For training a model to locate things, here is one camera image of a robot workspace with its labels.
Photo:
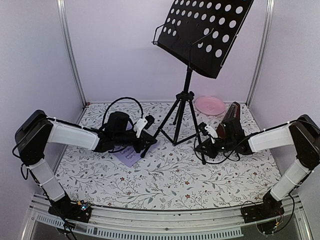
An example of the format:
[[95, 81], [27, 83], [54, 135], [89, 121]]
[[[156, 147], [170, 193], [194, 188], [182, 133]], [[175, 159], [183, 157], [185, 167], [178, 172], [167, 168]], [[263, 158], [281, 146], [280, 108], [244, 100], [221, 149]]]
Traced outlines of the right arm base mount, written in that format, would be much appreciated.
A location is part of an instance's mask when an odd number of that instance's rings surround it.
[[240, 208], [245, 223], [252, 223], [281, 216], [285, 213], [282, 201], [276, 200], [269, 192], [263, 198], [262, 203]]

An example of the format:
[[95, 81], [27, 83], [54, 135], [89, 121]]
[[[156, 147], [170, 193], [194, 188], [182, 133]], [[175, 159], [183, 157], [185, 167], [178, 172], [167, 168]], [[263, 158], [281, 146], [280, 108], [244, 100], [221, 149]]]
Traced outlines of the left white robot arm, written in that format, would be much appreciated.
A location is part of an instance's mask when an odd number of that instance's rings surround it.
[[45, 161], [46, 145], [69, 145], [96, 153], [128, 146], [139, 154], [157, 143], [156, 138], [146, 131], [154, 121], [154, 117], [148, 115], [133, 122], [128, 114], [116, 111], [95, 129], [49, 117], [38, 109], [16, 131], [12, 154], [21, 160], [48, 198], [55, 202], [55, 209], [63, 217], [70, 217], [75, 211], [74, 205], [65, 199], [68, 195]]

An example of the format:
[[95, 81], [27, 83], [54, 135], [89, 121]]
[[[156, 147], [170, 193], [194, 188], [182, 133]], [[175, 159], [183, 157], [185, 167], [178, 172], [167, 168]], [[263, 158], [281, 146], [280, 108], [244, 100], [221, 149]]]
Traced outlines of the purple sheet music paper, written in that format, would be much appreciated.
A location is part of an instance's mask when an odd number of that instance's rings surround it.
[[[122, 133], [134, 133], [133, 127], [130, 123], [127, 124], [125, 131]], [[149, 137], [147, 132], [142, 132], [140, 137]], [[136, 152], [132, 146], [128, 146], [126, 149], [120, 152], [111, 152], [119, 161], [125, 164], [127, 167], [132, 167], [136, 162], [138, 162], [141, 157], [141, 152]]]

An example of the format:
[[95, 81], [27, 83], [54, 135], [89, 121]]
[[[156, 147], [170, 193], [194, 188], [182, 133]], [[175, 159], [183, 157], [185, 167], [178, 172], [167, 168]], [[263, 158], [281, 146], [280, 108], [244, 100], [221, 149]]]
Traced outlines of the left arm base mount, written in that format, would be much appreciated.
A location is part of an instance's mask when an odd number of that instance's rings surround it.
[[92, 213], [92, 207], [89, 202], [83, 200], [75, 202], [68, 195], [63, 196], [57, 201], [48, 199], [50, 207], [48, 213], [65, 220], [74, 220], [78, 222], [88, 223]]

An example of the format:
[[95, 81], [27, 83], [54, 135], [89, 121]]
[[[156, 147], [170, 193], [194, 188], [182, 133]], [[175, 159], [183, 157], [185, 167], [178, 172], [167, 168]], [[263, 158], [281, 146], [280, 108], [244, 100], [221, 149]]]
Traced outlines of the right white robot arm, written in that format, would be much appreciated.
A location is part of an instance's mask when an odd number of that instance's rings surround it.
[[292, 145], [296, 159], [281, 179], [265, 194], [259, 206], [262, 218], [269, 218], [278, 210], [278, 203], [298, 187], [320, 164], [320, 129], [307, 115], [281, 125], [245, 135], [238, 117], [223, 120], [217, 129], [200, 124], [208, 139], [194, 148], [195, 152], [214, 159], [218, 153], [236, 152], [252, 155], [263, 150]]

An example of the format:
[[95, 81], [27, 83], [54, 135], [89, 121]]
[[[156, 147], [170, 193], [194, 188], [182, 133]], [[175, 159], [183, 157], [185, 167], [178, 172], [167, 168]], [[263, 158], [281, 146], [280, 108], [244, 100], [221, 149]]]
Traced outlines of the black folding tripod stand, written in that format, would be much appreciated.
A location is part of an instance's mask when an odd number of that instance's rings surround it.
[[[153, 137], [156, 139], [158, 137], [158, 135], [160, 133], [162, 133], [167, 140], [169, 140], [169, 142], [173, 145], [173, 146], [177, 146], [181, 143], [184, 143], [192, 138], [195, 138], [196, 140], [198, 140], [198, 143], [201, 144], [202, 140], [201, 140], [201, 136], [200, 136], [200, 130], [199, 130], [199, 125], [197, 122], [197, 117], [196, 117], [196, 113], [195, 113], [195, 108], [194, 108], [194, 104], [193, 104], [193, 100], [195, 97], [195, 94], [192, 91], [189, 91], [190, 88], [190, 84], [191, 84], [191, 78], [192, 78], [192, 73], [193, 73], [193, 69], [191, 67], [187, 67], [186, 70], [186, 77], [185, 77], [185, 82], [184, 82], [184, 87], [181, 93], [176, 95], [176, 100], [173, 103], [172, 107], [170, 108], [169, 112], [167, 113], [167, 115], [165, 116], [164, 120], [162, 121], [162, 123], [160, 124], [160, 126], [157, 128], [155, 134], [153, 135]], [[180, 134], [180, 129], [182, 126], [182, 120], [184, 117], [184, 112], [185, 112], [185, 107], [186, 104], [189, 104], [189, 108], [190, 108], [190, 112], [191, 112], [191, 117], [193, 120], [193, 124], [195, 127], [195, 134], [190, 135], [182, 140], [178, 140], [179, 139], [179, 134]], [[177, 109], [177, 113], [175, 115], [174, 121], [173, 121], [173, 125], [175, 126], [175, 132], [174, 132], [174, 136], [173, 138], [171, 138], [164, 130], [164, 126], [167, 123], [167, 121], [169, 120], [169, 118], [171, 117], [171, 115], [173, 114], [174, 110], [176, 109], [176, 107], [178, 106]]]

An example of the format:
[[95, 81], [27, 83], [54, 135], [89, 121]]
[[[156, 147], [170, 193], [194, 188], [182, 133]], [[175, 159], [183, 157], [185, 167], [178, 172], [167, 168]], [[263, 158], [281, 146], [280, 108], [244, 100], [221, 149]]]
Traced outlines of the black perforated music stand desk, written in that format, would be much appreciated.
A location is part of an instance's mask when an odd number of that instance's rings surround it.
[[153, 44], [216, 79], [252, 5], [251, 0], [175, 0]]

